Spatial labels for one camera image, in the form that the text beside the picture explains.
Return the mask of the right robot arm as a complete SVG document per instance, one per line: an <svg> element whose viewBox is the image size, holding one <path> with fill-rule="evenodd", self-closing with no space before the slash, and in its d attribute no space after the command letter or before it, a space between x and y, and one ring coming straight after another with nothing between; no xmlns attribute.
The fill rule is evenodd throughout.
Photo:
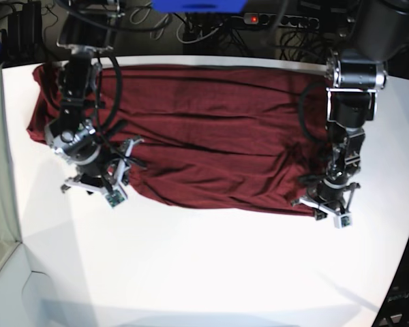
<svg viewBox="0 0 409 327"><path fill-rule="evenodd" d="M98 193L111 207L127 200L125 187L132 166L145 164L132 151L143 143L134 136L115 146L111 137L127 124L115 119L123 90L121 68L109 55L116 81L113 105L105 120L100 113L103 67L100 56L112 51L126 1L59 1L68 16L57 41L70 51L69 61L60 68L57 86L61 94L59 115L44 128L47 145L68 164L76 166L76 176L67 178L62 192L78 187L88 194Z"/></svg>

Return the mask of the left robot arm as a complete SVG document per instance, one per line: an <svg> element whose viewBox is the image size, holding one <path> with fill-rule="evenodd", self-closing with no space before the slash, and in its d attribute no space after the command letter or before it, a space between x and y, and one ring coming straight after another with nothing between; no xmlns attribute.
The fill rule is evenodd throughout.
<svg viewBox="0 0 409 327"><path fill-rule="evenodd" d="M304 136L325 151L327 164L320 174L300 177L307 189L291 204L312 208L316 220L332 217L336 228L352 225L350 204L360 185L350 179L360 171L363 126L376 115L388 60L408 38L409 1L360 1L349 36L327 57L327 81L313 82L302 91L299 124ZM305 124L304 102L318 87L327 93L326 140L310 134Z"/></svg>

